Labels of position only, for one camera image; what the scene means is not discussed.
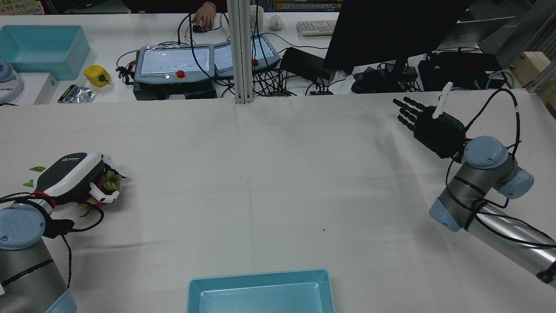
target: light blue plastic bin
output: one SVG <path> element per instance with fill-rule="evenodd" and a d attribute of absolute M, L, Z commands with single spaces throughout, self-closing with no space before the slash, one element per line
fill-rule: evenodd
<path fill-rule="evenodd" d="M 89 49 L 81 26 L 6 25 L 0 30 L 0 59 L 18 72 L 74 80 Z"/>
<path fill-rule="evenodd" d="M 198 278 L 187 313 L 334 313 L 325 269 Z"/>

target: white mug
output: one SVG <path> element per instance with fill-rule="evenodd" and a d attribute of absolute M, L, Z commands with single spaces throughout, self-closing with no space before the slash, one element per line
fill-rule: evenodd
<path fill-rule="evenodd" d="M 255 20 L 257 20 L 257 25 L 259 26 L 259 32 L 263 32 L 262 14 L 265 12 L 265 10 L 261 6 L 257 6 L 255 4 L 249 6 L 249 10 L 251 13 L 250 14 L 251 29 L 255 30 Z"/>

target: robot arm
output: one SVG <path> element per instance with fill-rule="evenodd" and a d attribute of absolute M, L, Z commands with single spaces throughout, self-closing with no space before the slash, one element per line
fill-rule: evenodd
<path fill-rule="evenodd" d="M 398 119 L 414 137 L 441 158 L 462 165 L 429 214 L 453 232 L 461 228 L 556 288 L 556 242 L 529 224 L 504 214 L 484 197 L 491 188 L 508 199 L 525 194 L 534 179 L 496 138 L 482 136 L 469 140 L 460 121 L 444 113 L 432 117 L 433 106 L 405 97 L 394 99 Z"/>
<path fill-rule="evenodd" d="M 76 231 L 73 221 L 50 217 L 56 205 L 72 202 L 86 193 L 101 202 L 116 199 L 117 194 L 106 195 L 94 184 L 106 169 L 115 171 L 108 155 L 69 154 L 40 175 L 32 196 L 0 198 L 0 203 L 14 201 L 0 211 L 0 283 L 4 291 L 0 294 L 0 312 L 77 311 L 69 286 L 42 236 L 55 238 Z"/>

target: monitor stand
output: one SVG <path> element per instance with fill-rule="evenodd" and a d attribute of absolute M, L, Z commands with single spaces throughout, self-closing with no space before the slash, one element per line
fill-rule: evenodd
<path fill-rule="evenodd" d="M 408 58 L 396 60 L 394 67 L 388 71 L 388 66 L 384 71 L 375 70 L 368 67 L 363 73 L 356 76 L 355 83 L 351 90 L 356 94 L 382 94 L 386 92 L 403 92 L 399 80 L 404 70 Z"/>

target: yellow bell pepper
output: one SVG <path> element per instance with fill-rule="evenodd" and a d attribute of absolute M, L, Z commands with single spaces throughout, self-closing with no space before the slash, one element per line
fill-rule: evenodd
<path fill-rule="evenodd" d="M 102 87 L 110 82 L 110 74 L 100 65 L 91 65 L 83 74 L 96 87 Z"/>

